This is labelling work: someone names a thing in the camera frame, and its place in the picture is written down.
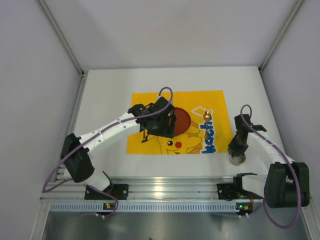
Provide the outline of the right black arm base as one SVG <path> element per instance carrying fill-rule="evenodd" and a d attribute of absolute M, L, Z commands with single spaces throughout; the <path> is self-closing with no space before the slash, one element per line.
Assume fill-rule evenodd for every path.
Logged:
<path fill-rule="evenodd" d="M 260 200 L 262 197 L 245 190 L 240 190 L 233 183 L 219 183 L 217 193 L 219 200 Z"/>

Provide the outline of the yellow Pikachu cloth placemat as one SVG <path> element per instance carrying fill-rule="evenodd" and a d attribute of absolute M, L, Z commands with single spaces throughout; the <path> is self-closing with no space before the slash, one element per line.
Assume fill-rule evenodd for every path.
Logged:
<path fill-rule="evenodd" d="M 232 140 L 232 129 L 228 115 L 224 92 L 176 91 L 173 95 L 165 91 L 161 94 L 173 99 L 175 108 L 186 110 L 191 118 L 189 129 L 174 138 L 148 134 L 148 141 L 142 143 L 143 132 L 130 135 L 127 139 L 127 154 L 141 155 L 187 155 L 226 153 Z M 205 139 L 205 121 L 203 115 L 209 111 L 208 139 Z"/>

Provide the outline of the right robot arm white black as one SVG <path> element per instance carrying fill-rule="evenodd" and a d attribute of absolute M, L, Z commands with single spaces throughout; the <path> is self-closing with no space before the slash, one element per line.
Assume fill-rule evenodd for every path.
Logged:
<path fill-rule="evenodd" d="M 306 207 L 310 203 L 309 168 L 278 151 L 262 125 L 251 123 L 249 114 L 234 118 L 236 134 L 228 145 L 230 162 L 239 166 L 246 161 L 246 151 L 252 150 L 268 170 L 267 176 L 239 173 L 234 183 L 243 192 L 264 198 L 270 208 Z"/>

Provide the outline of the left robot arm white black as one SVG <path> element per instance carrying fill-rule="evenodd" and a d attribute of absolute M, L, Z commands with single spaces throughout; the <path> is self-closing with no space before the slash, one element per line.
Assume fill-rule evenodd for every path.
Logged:
<path fill-rule="evenodd" d="M 159 97 L 147 106 L 135 104 L 111 123 L 87 134 L 68 135 L 61 151 L 61 161 L 75 183 L 84 183 L 103 192 L 112 181 L 103 171 L 94 167 L 94 157 L 117 141 L 146 131 L 157 136 L 173 138 L 177 116 L 170 100 Z"/>

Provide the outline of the gold fork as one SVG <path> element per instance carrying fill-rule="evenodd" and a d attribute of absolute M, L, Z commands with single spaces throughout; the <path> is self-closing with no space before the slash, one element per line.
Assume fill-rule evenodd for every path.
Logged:
<path fill-rule="evenodd" d="M 145 142 L 147 142 L 148 141 L 148 134 L 147 133 L 145 133 L 145 132 L 143 132 L 143 138 L 142 138 L 142 143 L 145 143 Z"/>

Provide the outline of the small clear glass cup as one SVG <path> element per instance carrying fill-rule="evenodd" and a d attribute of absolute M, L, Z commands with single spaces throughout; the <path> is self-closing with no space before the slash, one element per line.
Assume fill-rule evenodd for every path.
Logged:
<path fill-rule="evenodd" d="M 229 161 L 234 166 L 240 166 L 246 161 L 246 155 L 229 155 Z"/>

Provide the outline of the red round plate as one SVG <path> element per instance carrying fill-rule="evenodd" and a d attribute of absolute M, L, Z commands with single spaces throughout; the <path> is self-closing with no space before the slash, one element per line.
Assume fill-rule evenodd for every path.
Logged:
<path fill-rule="evenodd" d="M 177 137 L 189 129 L 191 125 L 191 117 L 186 110 L 180 107 L 175 108 L 174 114 L 176 116 L 176 121 L 173 136 Z"/>

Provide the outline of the gold spoon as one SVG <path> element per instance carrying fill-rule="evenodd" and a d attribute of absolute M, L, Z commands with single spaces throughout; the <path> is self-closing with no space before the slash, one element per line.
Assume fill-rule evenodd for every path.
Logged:
<path fill-rule="evenodd" d="M 205 122 L 205 133 L 204 133 L 204 139 L 207 140 L 208 137 L 209 137 L 209 134 L 208 134 L 208 123 L 209 121 L 211 120 L 211 113 L 209 111 L 205 111 L 204 114 L 203 114 L 203 119 L 204 119 L 204 122 Z"/>

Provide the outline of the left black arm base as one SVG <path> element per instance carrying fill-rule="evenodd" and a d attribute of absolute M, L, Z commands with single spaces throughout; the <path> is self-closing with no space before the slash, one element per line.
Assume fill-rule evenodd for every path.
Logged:
<path fill-rule="evenodd" d="M 117 200 L 126 200 L 129 193 L 129 185 L 128 184 L 114 184 L 113 186 L 109 186 L 105 193 L 113 196 Z M 111 200 L 112 198 L 101 194 L 90 187 L 86 187 L 85 200 Z"/>

